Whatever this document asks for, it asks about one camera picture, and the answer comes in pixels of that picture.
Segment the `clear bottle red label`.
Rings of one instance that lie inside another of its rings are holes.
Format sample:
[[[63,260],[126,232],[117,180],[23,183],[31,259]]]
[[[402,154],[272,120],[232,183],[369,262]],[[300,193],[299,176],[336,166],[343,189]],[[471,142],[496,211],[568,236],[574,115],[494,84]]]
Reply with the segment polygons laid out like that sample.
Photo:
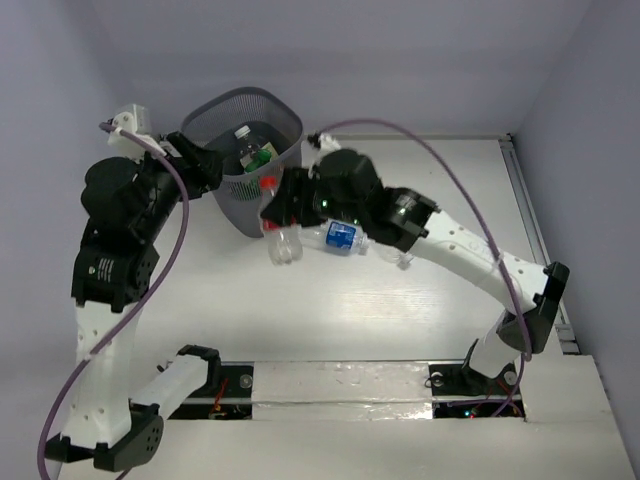
[[[283,227],[276,221],[263,216],[277,194],[278,180],[275,176],[265,176],[259,180],[261,203],[259,207],[259,224],[263,237],[267,242],[267,250],[271,262],[288,265],[302,259],[303,247],[295,225]]]

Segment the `clear apple juice bottle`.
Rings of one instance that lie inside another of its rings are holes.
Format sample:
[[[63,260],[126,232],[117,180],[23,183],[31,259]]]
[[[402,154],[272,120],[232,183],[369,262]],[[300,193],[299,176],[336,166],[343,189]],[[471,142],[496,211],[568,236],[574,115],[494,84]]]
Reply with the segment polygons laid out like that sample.
[[[272,160],[275,160],[279,154],[272,143],[264,137],[257,135],[248,125],[243,125],[234,132],[237,140],[238,159],[241,165],[241,159],[246,155],[258,150],[267,149],[272,154]]]

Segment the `green soda bottle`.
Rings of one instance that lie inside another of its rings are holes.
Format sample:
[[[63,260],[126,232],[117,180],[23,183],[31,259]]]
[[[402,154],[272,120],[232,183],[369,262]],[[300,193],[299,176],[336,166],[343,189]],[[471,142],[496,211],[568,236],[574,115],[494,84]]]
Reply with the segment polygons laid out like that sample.
[[[258,149],[241,159],[245,173],[251,173],[264,165],[268,164],[272,159],[272,154],[267,149]]]

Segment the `clear bottle blue label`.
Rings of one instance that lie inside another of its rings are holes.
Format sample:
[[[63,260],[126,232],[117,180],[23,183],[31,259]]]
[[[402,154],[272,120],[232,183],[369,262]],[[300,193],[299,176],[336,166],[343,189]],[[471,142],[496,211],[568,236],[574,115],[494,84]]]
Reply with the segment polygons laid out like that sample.
[[[299,236],[304,247],[332,255],[366,255],[369,249],[369,238],[359,225],[335,219],[301,228]]]

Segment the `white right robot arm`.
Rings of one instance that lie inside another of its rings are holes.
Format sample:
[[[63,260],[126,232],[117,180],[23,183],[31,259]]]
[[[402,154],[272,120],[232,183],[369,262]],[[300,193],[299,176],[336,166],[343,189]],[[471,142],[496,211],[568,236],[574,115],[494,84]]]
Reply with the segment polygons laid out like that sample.
[[[375,243],[428,260],[484,291],[504,308],[460,368],[462,384],[482,392],[507,364],[544,351],[569,279],[560,262],[540,265],[478,236],[433,200],[383,184],[372,160],[326,134],[309,139],[319,158],[262,180],[262,226],[295,233],[331,220],[360,227]]]

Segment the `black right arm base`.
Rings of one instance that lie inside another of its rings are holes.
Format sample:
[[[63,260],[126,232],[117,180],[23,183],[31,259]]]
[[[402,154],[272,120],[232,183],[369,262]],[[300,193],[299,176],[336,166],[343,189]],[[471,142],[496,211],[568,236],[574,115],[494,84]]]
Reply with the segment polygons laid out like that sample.
[[[521,377],[514,362],[495,378],[471,370],[467,361],[436,362],[428,367],[424,387],[431,393],[435,419],[524,419]]]

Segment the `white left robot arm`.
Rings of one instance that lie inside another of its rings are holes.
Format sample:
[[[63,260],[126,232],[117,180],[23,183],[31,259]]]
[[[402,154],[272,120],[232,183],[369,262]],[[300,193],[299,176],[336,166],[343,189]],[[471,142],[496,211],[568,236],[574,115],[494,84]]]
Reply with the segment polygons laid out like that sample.
[[[129,389],[140,315],[174,264],[155,240],[175,208],[219,187],[222,162],[179,132],[155,137],[137,104],[101,129],[117,155],[89,168],[81,195],[88,221],[71,285],[76,366],[57,395],[69,416],[59,433],[42,430],[37,464],[89,460],[124,476],[154,457],[165,422],[187,398],[227,385],[216,349],[186,345],[149,384]]]

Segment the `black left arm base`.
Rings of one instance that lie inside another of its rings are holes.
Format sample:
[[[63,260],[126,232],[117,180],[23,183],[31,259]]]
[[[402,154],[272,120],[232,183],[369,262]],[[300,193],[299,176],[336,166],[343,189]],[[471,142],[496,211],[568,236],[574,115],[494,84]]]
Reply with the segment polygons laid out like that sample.
[[[251,420],[253,377],[253,363],[223,363],[219,389],[214,393],[193,393],[170,419]]]

